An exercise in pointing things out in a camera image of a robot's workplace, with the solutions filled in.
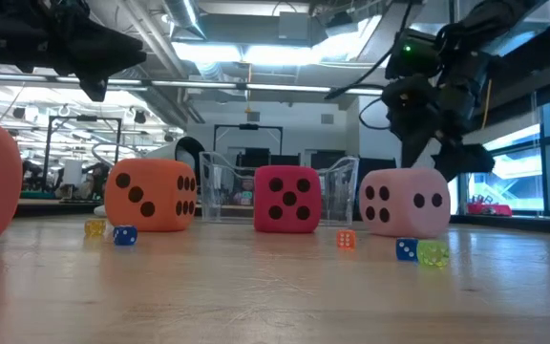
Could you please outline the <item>large pink foam die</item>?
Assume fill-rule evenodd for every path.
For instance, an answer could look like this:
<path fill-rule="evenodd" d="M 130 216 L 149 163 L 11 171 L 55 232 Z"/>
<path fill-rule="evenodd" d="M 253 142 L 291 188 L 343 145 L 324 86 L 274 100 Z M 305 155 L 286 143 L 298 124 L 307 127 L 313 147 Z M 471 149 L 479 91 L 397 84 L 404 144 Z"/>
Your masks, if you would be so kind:
<path fill-rule="evenodd" d="M 362 180 L 359 213 L 381 236 L 434 238 L 451 217 L 448 183 L 431 168 L 375 170 Z"/>

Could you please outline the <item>silver ceiling duct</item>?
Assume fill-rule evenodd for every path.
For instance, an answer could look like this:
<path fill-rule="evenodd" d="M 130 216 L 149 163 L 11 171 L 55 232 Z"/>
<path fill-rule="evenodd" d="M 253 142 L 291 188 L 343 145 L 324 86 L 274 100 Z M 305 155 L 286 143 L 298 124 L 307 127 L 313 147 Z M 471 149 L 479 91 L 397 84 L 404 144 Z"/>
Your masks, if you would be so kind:
<path fill-rule="evenodd" d="M 201 29 L 201 9 L 195 0 L 162 0 L 166 13 L 177 28 L 184 29 L 200 39 L 206 36 Z"/>

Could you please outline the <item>small orange die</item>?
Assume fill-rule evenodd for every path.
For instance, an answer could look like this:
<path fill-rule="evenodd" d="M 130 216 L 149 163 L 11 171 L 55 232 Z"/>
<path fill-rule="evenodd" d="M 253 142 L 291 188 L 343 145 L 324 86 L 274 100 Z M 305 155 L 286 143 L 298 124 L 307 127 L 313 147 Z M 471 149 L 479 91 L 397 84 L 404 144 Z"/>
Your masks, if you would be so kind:
<path fill-rule="evenodd" d="M 354 230 L 338 230 L 336 233 L 336 244 L 340 249 L 354 250 L 356 248 L 356 233 Z"/>

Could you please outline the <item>clear plastic bin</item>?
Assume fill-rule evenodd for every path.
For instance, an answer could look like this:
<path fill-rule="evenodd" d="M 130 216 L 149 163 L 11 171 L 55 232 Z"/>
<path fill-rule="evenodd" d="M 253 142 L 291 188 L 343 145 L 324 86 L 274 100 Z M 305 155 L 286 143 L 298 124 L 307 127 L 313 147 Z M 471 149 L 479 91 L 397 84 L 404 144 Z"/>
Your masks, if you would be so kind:
<path fill-rule="evenodd" d="M 250 223 L 254 210 L 254 177 L 259 168 L 239 167 L 216 153 L 201 152 L 201 214 L 212 223 Z M 272 155 L 270 165 L 301 165 L 299 155 Z M 359 160 L 344 157 L 332 167 L 317 169 L 321 185 L 320 226 L 352 223 Z"/>

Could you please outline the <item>black metal frame stand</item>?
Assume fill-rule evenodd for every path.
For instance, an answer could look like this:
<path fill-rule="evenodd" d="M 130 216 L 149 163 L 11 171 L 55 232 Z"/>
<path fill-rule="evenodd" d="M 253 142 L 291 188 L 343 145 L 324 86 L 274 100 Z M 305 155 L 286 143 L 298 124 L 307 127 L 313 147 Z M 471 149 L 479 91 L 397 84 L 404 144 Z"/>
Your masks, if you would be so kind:
<path fill-rule="evenodd" d="M 120 140 L 122 137 L 122 119 L 121 118 L 105 118 L 95 115 L 78 115 L 73 117 L 63 117 L 63 116 L 49 116 L 49 123 L 47 127 L 47 138 L 46 138 L 46 147 L 45 147 L 45 158 L 44 158 L 44 171 L 41 179 L 41 190 L 45 191 L 47 188 L 47 179 L 48 179 L 48 171 L 49 171 L 49 163 L 50 163 L 50 152 L 51 152 L 51 145 L 52 145 L 52 135 L 65 123 L 67 123 L 70 119 L 73 119 L 75 121 L 79 122 L 97 122 L 97 121 L 103 121 L 106 124 L 109 124 L 110 121 L 115 121 L 117 124 L 117 128 L 113 129 L 113 132 L 116 134 L 116 142 L 114 143 L 114 146 L 116 147 L 115 150 L 115 159 L 112 162 L 112 164 L 115 164 L 119 160 L 119 146 L 120 146 Z"/>
<path fill-rule="evenodd" d="M 213 128 L 213 142 L 212 142 L 212 150 L 217 150 L 217 144 L 218 144 L 218 138 L 217 138 L 217 131 L 220 128 L 237 128 L 239 130 L 250 130 L 250 131 L 257 131 L 259 129 L 266 129 L 266 130 L 278 130 L 279 131 L 279 153 L 283 153 L 283 138 L 284 138 L 284 127 L 282 126 L 264 126 L 259 124 L 252 124 L 252 123 L 243 123 L 243 124 L 214 124 Z"/>

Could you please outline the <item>small yellow translucent die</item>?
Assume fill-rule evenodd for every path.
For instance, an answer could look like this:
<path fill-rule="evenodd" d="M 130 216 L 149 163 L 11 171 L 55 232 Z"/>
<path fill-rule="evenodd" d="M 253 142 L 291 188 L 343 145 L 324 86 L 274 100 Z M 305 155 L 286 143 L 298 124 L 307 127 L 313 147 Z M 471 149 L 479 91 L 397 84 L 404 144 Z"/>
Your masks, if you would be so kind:
<path fill-rule="evenodd" d="M 107 228 L 107 221 L 104 219 L 89 219 L 84 224 L 84 232 L 88 237 L 102 236 Z"/>

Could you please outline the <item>black monitor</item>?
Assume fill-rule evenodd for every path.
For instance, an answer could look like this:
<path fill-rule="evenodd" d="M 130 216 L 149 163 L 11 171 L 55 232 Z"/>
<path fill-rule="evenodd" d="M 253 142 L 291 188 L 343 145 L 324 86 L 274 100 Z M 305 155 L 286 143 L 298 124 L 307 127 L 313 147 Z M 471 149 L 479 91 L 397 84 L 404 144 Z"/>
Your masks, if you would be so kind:
<path fill-rule="evenodd" d="M 310 156 L 310 166 L 314 169 L 330 168 L 346 155 L 345 151 L 316 151 Z"/>
<path fill-rule="evenodd" d="M 237 156 L 239 167 L 257 168 L 270 165 L 270 150 L 268 148 L 246 148 Z"/>

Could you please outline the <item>large red foam die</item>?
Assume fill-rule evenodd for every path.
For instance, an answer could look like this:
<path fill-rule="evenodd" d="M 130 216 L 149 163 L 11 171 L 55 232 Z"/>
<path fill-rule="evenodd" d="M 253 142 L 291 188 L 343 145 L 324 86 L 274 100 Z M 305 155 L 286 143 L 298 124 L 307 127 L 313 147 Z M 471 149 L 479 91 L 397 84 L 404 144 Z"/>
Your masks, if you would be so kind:
<path fill-rule="evenodd" d="M 311 233 L 319 225 L 319 175 L 310 167 L 267 165 L 254 177 L 254 228 L 269 233 Z"/>

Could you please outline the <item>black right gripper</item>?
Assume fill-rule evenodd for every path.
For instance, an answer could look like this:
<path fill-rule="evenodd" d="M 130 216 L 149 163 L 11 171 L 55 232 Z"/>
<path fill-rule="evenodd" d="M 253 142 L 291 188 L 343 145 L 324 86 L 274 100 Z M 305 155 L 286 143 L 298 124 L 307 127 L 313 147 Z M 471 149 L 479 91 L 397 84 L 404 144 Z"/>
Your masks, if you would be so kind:
<path fill-rule="evenodd" d="M 461 173 L 491 172 L 495 161 L 479 143 L 466 144 L 476 97 L 468 90 L 445 85 L 438 89 L 426 77 L 414 75 L 389 84 L 381 100 L 392 127 L 403 127 L 401 166 L 412 167 L 431 139 L 441 143 L 434 167 L 450 181 Z"/>

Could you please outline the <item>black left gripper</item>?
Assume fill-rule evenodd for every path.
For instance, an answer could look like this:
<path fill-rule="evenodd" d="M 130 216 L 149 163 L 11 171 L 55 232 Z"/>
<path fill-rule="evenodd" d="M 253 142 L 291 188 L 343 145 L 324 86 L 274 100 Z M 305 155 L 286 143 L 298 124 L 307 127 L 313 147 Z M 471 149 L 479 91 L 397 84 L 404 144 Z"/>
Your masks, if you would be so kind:
<path fill-rule="evenodd" d="M 92 101 L 102 102 L 111 75 L 146 59 L 141 40 L 104 27 L 90 19 L 86 0 L 40 0 L 46 28 L 63 54 L 60 75 L 75 74 Z"/>

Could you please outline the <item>small blue die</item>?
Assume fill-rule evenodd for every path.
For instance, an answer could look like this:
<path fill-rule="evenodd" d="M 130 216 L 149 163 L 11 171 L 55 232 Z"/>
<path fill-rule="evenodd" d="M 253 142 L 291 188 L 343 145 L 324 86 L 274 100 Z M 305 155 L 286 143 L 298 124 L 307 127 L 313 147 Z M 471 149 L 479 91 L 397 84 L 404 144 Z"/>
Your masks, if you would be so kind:
<path fill-rule="evenodd" d="M 398 261 L 416 262 L 419 240 L 411 237 L 396 239 L 395 254 Z"/>
<path fill-rule="evenodd" d="M 113 241 L 116 246 L 132 246 L 137 242 L 138 229 L 135 226 L 115 226 Z"/>

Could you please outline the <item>small green translucent die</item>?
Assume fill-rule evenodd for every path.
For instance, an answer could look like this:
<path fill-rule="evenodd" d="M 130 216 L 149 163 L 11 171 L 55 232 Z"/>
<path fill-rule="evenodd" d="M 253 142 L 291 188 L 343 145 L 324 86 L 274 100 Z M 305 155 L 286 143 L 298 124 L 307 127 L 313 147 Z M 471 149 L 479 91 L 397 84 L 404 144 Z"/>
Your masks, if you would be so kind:
<path fill-rule="evenodd" d="M 421 240 L 418 242 L 416 253 L 421 265 L 442 268 L 449 264 L 449 246 L 444 242 Z"/>

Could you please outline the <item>red tray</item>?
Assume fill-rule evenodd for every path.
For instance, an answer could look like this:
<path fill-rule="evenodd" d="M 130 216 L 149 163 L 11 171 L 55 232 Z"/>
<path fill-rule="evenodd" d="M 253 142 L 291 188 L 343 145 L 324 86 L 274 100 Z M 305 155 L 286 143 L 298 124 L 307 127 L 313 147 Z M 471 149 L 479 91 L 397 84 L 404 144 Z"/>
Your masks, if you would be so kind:
<path fill-rule="evenodd" d="M 498 204 L 491 196 L 475 195 L 467 203 L 470 215 L 512 217 L 513 210 L 508 204 Z"/>

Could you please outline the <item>large dark monitor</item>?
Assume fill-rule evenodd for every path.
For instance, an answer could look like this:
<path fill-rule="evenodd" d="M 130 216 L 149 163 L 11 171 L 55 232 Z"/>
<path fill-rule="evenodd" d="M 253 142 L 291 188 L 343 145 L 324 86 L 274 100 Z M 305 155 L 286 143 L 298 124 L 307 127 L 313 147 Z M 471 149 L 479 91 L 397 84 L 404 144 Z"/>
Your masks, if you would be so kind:
<path fill-rule="evenodd" d="M 392 169 L 395 167 L 396 167 L 396 162 L 394 159 L 384 160 L 384 159 L 361 158 L 359 160 L 358 172 L 369 173 L 374 170 Z"/>

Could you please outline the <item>ceiling light strip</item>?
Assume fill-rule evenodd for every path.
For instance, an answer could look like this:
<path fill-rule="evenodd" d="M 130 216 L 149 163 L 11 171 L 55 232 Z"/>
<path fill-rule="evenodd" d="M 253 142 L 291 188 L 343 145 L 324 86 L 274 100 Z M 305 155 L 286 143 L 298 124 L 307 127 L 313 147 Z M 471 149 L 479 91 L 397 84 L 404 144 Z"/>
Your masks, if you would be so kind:
<path fill-rule="evenodd" d="M 283 84 L 247 83 L 245 87 L 247 90 L 251 90 L 251 91 L 281 91 L 281 92 L 302 92 L 302 93 L 318 93 L 318 94 L 328 94 L 331 91 L 331 88 L 329 87 L 283 85 Z"/>
<path fill-rule="evenodd" d="M 177 87 L 177 88 L 196 88 L 196 89 L 237 89 L 237 83 L 226 82 L 206 82 L 192 80 L 152 80 L 152 86 L 155 87 Z"/>

